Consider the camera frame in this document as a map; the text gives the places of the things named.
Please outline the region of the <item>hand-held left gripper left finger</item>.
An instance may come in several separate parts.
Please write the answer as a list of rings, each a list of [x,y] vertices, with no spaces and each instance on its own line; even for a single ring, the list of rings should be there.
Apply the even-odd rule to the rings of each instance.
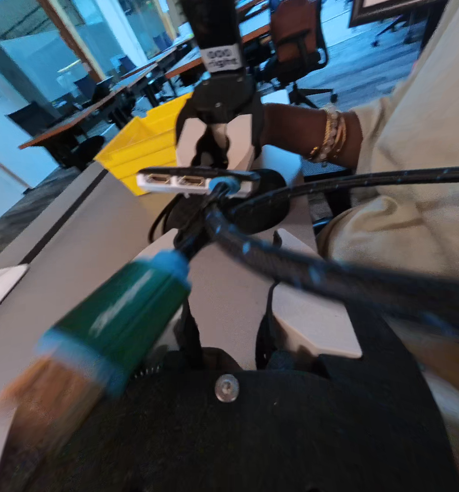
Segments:
[[[136,258],[153,274],[142,293],[140,329],[135,348],[142,349],[139,370],[201,370],[203,350],[190,312],[189,261],[175,249],[170,230]]]

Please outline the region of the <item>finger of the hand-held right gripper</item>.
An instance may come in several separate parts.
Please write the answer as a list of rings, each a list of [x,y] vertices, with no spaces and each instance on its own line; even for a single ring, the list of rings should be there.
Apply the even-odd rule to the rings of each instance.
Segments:
[[[256,151],[252,143],[252,115],[242,114],[226,124],[229,147],[226,152],[227,170],[248,171],[251,169]]]
[[[208,151],[211,128],[196,117],[187,118],[176,144],[178,167],[202,167]]]

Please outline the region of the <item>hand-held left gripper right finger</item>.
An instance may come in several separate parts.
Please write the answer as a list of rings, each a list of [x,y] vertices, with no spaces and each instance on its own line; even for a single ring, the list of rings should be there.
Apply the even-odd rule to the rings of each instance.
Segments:
[[[317,371],[321,355],[362,358],[346,308],[283,282],[273,283],[257,332],[257,369]]]

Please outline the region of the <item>black hdmi switch box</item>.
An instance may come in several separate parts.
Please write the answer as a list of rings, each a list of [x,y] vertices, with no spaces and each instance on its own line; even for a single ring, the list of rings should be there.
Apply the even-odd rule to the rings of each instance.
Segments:
[[[224,185],[224,196],[247,198],[257,191],[257,172],[231,171],[211,167],[147,167],[138,171],[137,186],[146,192],[182,195],[209,195]]]

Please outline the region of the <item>yellow plastic bin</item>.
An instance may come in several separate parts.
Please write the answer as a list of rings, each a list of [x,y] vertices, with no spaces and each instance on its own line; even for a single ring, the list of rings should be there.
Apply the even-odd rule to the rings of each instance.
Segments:
[[[146,194],[138,187],[139,170],[151,167],[175,167],[176,121],[192,93],[149,110],[145,117],[134,117],[95,156],[104,169],[135,196]]]

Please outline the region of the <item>braided hdmi cable green plug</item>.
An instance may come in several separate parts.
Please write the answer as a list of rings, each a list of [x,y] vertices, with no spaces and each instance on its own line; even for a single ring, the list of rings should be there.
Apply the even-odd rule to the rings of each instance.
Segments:
[[[308,182],[251,196],[232,210],[292,199],[312,192],[374,186],[459,183],[459,167],[391,171]],[[459,281],[434,276],[372,270],[304,256],[253,239],[229,222],[220,207],[227,200],[219,184],[203,195],[200,209],[178,231],[175,249],[190,260],[216,243],[247,268],[301,291],[336,302],[363,303],[406,319],[454,321],[459,327]],[[25,412],[25,429],[39,440],[61,419],[87,408],[87,394],[118,395],[137,369],[142,349],[135,348],[140,329],[143,289],[153,278],[135,259],[56,322],[39,341],[40,357],[0,393],[0,415]]]

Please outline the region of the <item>person's right forearm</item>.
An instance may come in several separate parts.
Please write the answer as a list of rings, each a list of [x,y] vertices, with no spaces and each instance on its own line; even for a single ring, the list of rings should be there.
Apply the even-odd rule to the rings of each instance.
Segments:
[[[358,115],[353,112],[339,113],[339,136],[328,161],[340,167],[356,169],[362,147],[363,133]]]

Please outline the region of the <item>person's right hand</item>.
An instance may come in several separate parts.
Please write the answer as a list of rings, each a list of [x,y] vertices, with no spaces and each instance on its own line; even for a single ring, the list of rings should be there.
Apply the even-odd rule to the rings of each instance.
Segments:
[[[259,143],[309,157],[323,144],[326,122],[323,110],[265,103]]]

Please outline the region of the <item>wooden office desk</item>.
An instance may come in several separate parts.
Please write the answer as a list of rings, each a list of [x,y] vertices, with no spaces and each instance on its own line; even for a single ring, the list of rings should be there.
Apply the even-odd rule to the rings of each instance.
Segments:
[[[244,47],[255,42],[265,46],[270,42],[270,20],[262,18],[260,21],[257,20],[255,22],[252,20],[245,21],[240,24],[240,33],[242,34],[241,39]],[[195,46],[166,73],[166,77],[172,79],[201,65],[203,65],[203,59],[200,49]]]
[[[18,149],[24,150],[31,147],[44,147],[45,143],[57,139],[70,130],[81,130],[86,132],[95,125],[94,121],[104,120],[108,114],[122,104],[122,95],[129,91],[127,87],[121,86],[112,91],[108,96],[101,99],[92,106],[73,114],[64,121],[55,124],[51,128],[26,141],[18,146]]]

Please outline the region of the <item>black mesh cushion pad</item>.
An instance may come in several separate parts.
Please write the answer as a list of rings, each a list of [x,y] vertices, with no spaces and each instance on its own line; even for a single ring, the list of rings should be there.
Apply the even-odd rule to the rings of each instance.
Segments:
[[[282,175],[271,169],[256,169],[259,175],[259,185],[254,193],[254,196],[268,193],[270,191],[284,188],[286,182]],[[204,198],[202,195],[189,194],[177,195],[167,207],[167,211],[163,215],[161,222],[162,233],[166,233],[171,229],[181,229],[189,221],[189,219],[200,209]],[[239,210],[234,215],[229,212],[237,205],[243,203],[244,199],[229,199],[225,206],[220,209],[225,215],[225,218],[233,223],[241,232],[245,234],[256,234],[268,230],[280,222],[282,222],[289,213],[290,200],[281,200],[273,202],[270,205],[261,204],[253,209]]]

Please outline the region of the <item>brown office chair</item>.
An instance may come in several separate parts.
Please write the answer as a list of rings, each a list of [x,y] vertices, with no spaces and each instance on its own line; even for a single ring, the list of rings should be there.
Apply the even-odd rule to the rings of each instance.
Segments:
[[[330,103],[337,103],[333,89],[299,89],[298,80],[325,68],[329,51],[321,22],[322,1],[281,1],[270,15],[270,35],[274,53],[265,65],[261,81],[275,90],[287,89],[294,105],[318,106],[311,95],[330,94]]]

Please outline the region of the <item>black mesh chair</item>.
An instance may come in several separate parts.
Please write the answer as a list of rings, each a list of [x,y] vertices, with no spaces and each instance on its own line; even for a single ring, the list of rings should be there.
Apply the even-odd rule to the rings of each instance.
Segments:
[[[301,157],[301,171],[305,182],[323,181],[346,177],[353,174],[353,170],[328,163],[323,166]],[[309,213],[313,231],[320,233],[333,218],[349,210],[351,205],[350,192],[339,189],[329,192],[314,192],[308,195]]]

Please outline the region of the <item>black office chair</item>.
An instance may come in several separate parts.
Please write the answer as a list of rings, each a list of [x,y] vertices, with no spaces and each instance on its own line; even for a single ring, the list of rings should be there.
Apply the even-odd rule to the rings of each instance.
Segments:
[[[101,151],[104,144],[105,138],[102,135],[86,139],[66,155],[64,168],[76,168],[83,172],[95,160],[96,155]]]

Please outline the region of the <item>white printed sign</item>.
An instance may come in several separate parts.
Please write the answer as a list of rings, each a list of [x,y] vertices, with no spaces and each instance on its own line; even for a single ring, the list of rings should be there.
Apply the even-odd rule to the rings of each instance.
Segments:
[[[349,28],[392,18],[442,1],[352,1]]]

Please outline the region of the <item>wooden support post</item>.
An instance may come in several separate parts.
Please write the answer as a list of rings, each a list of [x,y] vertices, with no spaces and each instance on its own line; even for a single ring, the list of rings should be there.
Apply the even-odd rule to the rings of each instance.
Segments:
[[[82,40],[74,23],[62,8],[59,1],[37,1],[49,20],[57,28],[60,37],[65,44],[81,61],[85,71],[96,82],[100,83],[105,79],[105,74],[96,61],[88,46]]]

